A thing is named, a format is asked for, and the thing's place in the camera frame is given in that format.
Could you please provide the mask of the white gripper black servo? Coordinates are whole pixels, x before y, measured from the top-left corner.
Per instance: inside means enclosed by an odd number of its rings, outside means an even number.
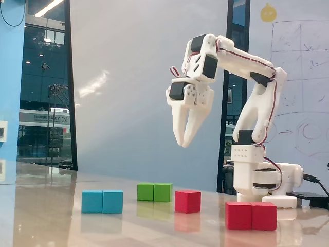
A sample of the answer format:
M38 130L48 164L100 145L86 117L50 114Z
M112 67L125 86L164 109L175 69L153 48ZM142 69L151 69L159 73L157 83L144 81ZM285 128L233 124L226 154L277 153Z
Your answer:
M180 146L188 147L211 111L214 90L208 83L196 79L176 78L172 79L166 94L172 108L176 141Z

